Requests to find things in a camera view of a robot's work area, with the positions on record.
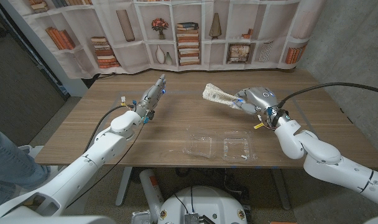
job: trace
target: black wire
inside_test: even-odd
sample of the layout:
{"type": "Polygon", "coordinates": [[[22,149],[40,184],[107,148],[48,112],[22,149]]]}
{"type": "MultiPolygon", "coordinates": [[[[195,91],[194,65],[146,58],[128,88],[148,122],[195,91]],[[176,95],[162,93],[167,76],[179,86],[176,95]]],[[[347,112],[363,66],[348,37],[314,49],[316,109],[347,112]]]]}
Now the black wire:
{"type": "Polygon", "coordinates": [[[374,91],[374,92],[378,92],[378,88],[376,88],[376,87],[367,86],[367,85],[361,85],[361,84],[356,84],[356,83],[343,83],[343,82],[325,83],[325,84],[320,84],[320,85],[312,86],[312,87],[309,87],[309,88],[306,88],[306,89],[303,89],[303,90],[300,90],[300,91],[296,91],[295,93],[290,94],[286,98],[284,98],[277,105],[277,107],[278,108],[283,107],[283,105],[286,103],[286,101],[288,99],[290,99],[293,96],[297,96],[297,95],[299,95],[301,93],[305,93],[305,92],[308,92],[308,91],[311,91],[311,90],[315,90],[317,88],[323,88],[323,87],[327,87],[327,86],[336,86],[336,85],[338,85],[338,86],[351,86],[351,87],[363,88],[365,90],[371,90],[371,91],[374,91]]]}
{"type": "Polygon", "coordinates": [[[128,150],[126,151],[126,153],[124,153],[124,155],[122,155],[121,159],[107,172],[105,173],[105,175],[103,175],[97,182],[95,182],[95,184],[93,184],[88,190],[86,190],[84,193],[82,193],[78,198],[76,198],[76,200],[74,200],[72,203],[70,203],[66,208],[68,208],[70,205],[72,205],[73,203],[75,203],[78,199],[80,199],[85,193],[87,193],[88,191],[90,191],[97,183],[99,183],[104,177],[106,177],[106,175],[108,175],[118,164],[119,162],[124,158],[124,156],[126,156],[126,154],[129,152],[129,150],[132,148],[132,146],[134,145],[134,143],[137,141],[138,137],[139,137],[139,134],[141,133],[142,129],[144,128],[145,124],[142,125],[141,129],[139,130],[138,132],[138,135],[137,137],[135,138],[134,142],[132,143],[132,145],[128,148],[128,150]]]}
{"type": "Polygon", "coordinates": [[[187,211],[187,214],[189,214],[188,212],[188,209],[187,207],[185,206],[185,204],[183,204],[183,202],[181,200],[179,200],[179,198],[177,197],[177,195],[174,193],[175,197],[178,199],[178,201],[180,201],[182,203],[182,205],[185,207],[185,210],[187,211]]]}
{"type": "Polygon", "coordinates": [[[190,186],[190,198],[191,198],[191,212],[195,212],[195,209],[193,208],[193,194],[191,192],[192,186],[190,186]]]}
{"type": "Polygon", "coordinates": [[[92,132],[92,135],[91,135],[91,137],[90,137],[90,140],[89,140],[88,143],[87,143],[87,146],[86,146],[85,149],[84,149],[84,152],[86,152],[86,151],[88,150],[88,148],[90,147],[90,144],[91,144],[91,142],[92,142],[92,139],[93,139],[94,136],[95,136],[96,130],[98,130],[99,126],[101,125],[101,123],[102,123],[102,121],[103,121],[103,119],[105,119],[105,117],[106,117],[107,115],[109,115],[110,113],[112,113],[112,112],[115,111],[116,109],[118,109],[118,108],[122,108],[122,107],[125,107],[125,106],[117,106],[117,107],[115,107],[115,108],[109,110],[106,114],[103,115],[103,117],[100,119],[100,121],[99,121],[98,124],[96,125],[95,130],[92,132]]]}

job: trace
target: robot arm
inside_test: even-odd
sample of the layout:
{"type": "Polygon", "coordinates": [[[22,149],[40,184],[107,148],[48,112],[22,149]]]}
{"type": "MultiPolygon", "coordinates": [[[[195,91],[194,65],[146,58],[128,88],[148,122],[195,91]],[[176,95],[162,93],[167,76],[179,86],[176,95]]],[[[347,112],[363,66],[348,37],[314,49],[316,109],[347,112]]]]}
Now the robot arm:
{"type": "Polygon", "coordinates": [[[127,142],[134,137],[133,127],[139,126],[157,106],[165,93],[165,78],[162,75],[150,87],[136,106],[136,111],[127,111],[115,118],[110,127],[101,131],[94,144],[77,160],[61,171],[49,183],[27,194],[0,205],[0,218],[21,216],[59,216],[77,193],[92,178],[98,169],[124,152],[127,142]],[[26,202],[34,198],[43,202],[36,208],[28,209],[26,202]]]}
{"type": "Polygon", "coordinates": [[[268,88],[243,89],[236,95],[246,98],[247,104],[253,104],[252,107],[238,104],[243,111],[254,114],[254,110],[248,108],[255,108],[256,112],[267,115],[267,122],[276,128],[275,134],[286,156],[300,159],[306,155],[303,167],[308,174],[352,189],[378,203],[378,172],[343,157],[338,149],[320,141],[310,131],[295,134],[300,125],[290,119],[288,111],[276,107],[276,97],[268,88]]]}

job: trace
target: vase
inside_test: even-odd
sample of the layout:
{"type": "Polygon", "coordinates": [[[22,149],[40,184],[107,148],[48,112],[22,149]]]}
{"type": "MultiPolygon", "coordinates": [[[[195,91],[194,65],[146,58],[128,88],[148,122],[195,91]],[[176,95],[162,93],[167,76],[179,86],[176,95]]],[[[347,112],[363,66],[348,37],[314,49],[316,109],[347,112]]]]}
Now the vase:
{"type": "Polygon", "coordinates": [[[172,58],[170,56],[170,53],[167,52],[167,55],[165,56],[165,63],[167,65],[172,65],[172,58]]]}
{"type": "Polygon", "coordinates": [[[159,31],[159,39],[160,40],[165,40],[165,35],[163,34],[163,30],[159,31]]]}
{"type": "Polygon", "coordinates": [[[156,50],[156,59],[159,63],[161,64],[164,64],[165,62],[165,55],[164,55],[164,52],[163,50],[160,48],[160,46],[158,45],[157,46],[157,50],[156,50]]]}

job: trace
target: stack of books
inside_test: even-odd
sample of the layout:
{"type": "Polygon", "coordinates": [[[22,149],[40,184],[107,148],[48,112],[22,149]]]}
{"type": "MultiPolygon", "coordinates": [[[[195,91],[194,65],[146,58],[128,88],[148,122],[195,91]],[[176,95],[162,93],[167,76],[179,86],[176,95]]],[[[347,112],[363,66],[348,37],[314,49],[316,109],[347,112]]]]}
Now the stack of books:
{"type": "Polygon", "coordinates": [[[52,0],[55,7],[78,6],[92,4],[92,0],[52,0]]]}
{"type": "Polygon", "coordinates": [[[177,24],[177,42],[179,64],[200,64],[199,24],[196,22],[183,22],[177,24]]]}
{"type": "Polygon", "coordinates": [[[301,59],[306,47],[307,46],[305,45],[299,48],[293,48],[293,47],[288,48],[286,63],[287,64],[297,63],[301,59]]]}
{"type": "Polygon", "coordinates": [[[49,10],[47,3],[43,0],[29,0],[29,2],[35,13],[47,12],[49,10]]]}
{"type": "Polygon", "coordinates": [[[59,50],[73,50],[76,47],[75,43],[72,41],[66,30],[59,31],[53,27],[48,27],[45,31],[51,37],[59,50]]]}
{"type": "Polygon", "coordinates": [[[120,63],[114,56],[114,52],[105,37],[92,37],[92,45],[98,58],[99,68],[119,67],[120,63]]]}

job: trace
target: jeans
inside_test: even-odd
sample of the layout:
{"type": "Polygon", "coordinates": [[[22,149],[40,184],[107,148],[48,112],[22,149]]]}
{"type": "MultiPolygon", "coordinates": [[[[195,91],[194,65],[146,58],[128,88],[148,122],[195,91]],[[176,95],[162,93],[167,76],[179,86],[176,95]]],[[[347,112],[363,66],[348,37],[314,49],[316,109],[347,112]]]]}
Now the jeans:
{"type": "Polygon", "coordinates": [[[40,166],[0,132],[0,205],[11,199],[15,185],[31,190],[44,182],[50,167],[40,166]]]}

